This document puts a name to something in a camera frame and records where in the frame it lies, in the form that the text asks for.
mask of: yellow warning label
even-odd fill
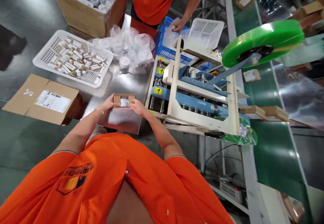
[[[77,186],[78,179],[79,179],[79,177],[74,177],[74,178],[69,179],[69,181],[66,184],[65,189],[66,190],[74,189]]]
[[[158,74],[163,74],[163,73],[164,73],[164,69],[158,68]]]
[[[158,95],[162,95],[162,89],[158,87],[154,87],[154,93]]]

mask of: bracelet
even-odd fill
[[[94,110],[96,110],[96,109],[99,110],[102,113],[102,115],[105,114],[105,112],[101,108],[95,107]]]

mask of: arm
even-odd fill
[[[120,103],[112,102],[114,94],[104,101],[98,108],[103,111],[113,107],[120,106]],[[62,140],[59,146],[52,152],[62,150],[70,150],[77,154],[84,150],[85,144],[88,141],[92,131],[102,116],[100,110],[93,110],[89,115],[83,118]]]
[[[156,137],[164,153],[164,159],[173,155],[185,156],[181,147],[167,130],[167,128],[137,99],[134,99],[130,107],[140,116],[145,118]]]
[[[182,30],[182,28],[185,26],[185,24],[190,19],[193,12],[195,11],[197,6],[199,5],[200,1],[201,0],[189,0],[188,1],[185,14],[183,15],[182,19],[180,19],[177,23],[174,24],[175,28],[173,29],[173,31],[179,32],[179,31]]]

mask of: green plastic wrap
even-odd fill
[[[216,116],[215,119],[218,119],[220,121],[224,121],[226,117],[224,116]],[[233,142],[237,145],[256,145],[258,142],[258,136],[256,132],[251,129],[249,123],[244,119],[240,117],[240,131],[241,135],[232,135],[232,134],[225,134],[225,136],[222,138],[223,141],[229,141]]]

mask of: white plastic basket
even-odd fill
[[[88,73],[85,75],[78,76],[78,77],[72,77],[72,76],[60,73],[56,70],[50,69],[47,66],[47,63],[49,61],[51,61],[51,59],[55,56],[55,54],[58,53],[57,44],[60,41],[65,40],[67,38],[83,44],[84,51],[86,53],[87,52],[95,52],[97,55],[99,55],[102,58],[107,60],[106,68],[103,71],[103,73],[101,74],[101,79],[98,84],[95,84],[95,79],[99,76],[100,69],[97,69],[94,71],[88,70]],[[51,39],[45,44],[45,46],[41,49],[41,51],[34,57],[33,64],[39,68],[51,71],[55,74],[67,77],[71,80],[75,80],[77,82],[91,86],[93,88],[98,88],[98,87],[100,87],[103,79],[105,78],[105,75],[108,71],[108,68],[109,68],[113,58],[114,58],[114,55],[112,52],[102,49],[102,48],[100,48],[86,40],[83,40],[71,33],[66,32],[64,30],[58,30],[54,33],[54,35],[51,37]]]
[[[188,40],[201,39],[204,49],[211,50],[217,47],[224,22],[196,18],[192,22]]]

